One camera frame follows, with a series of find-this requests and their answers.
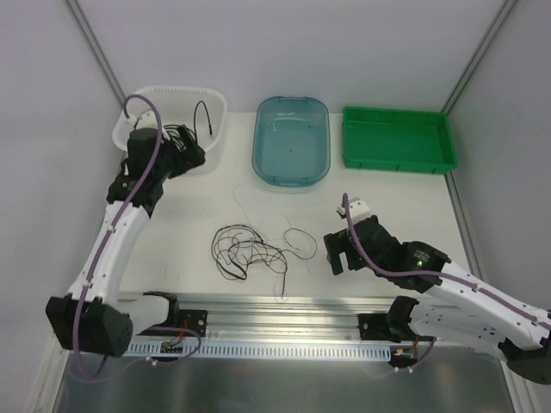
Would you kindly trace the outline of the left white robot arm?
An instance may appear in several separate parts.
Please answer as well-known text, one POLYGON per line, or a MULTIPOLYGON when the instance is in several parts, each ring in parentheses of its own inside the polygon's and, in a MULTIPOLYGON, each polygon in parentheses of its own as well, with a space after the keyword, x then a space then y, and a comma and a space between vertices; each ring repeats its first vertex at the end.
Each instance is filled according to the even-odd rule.
POLYGON ((127 155, 108 188, 101 229, 81 273, 63 297, 51 297, 46 316, 62 348, 120 357, 133 336, 183 327, 176 295, 149 291, 120 306, 121 278, 139 234, 164 194, 166 180, 203 165, 205 151, 184 125, 134 129, 127 155))

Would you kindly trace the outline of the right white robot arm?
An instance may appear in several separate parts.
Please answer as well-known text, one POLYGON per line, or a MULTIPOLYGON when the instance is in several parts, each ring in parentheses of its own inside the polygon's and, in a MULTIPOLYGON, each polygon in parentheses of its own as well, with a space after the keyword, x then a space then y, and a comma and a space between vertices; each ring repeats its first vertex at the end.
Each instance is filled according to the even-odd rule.
POLYGON ((324 236, 335 275, 368 268, 395 286, 459 308, 446 312, 400 295, 384 314, 361 316, 361 336, 390 342, 441 338, 488 353, 522 378, 550 383, 550 312, 500 292, 420 241, 401 242, 376 216, 324 236))

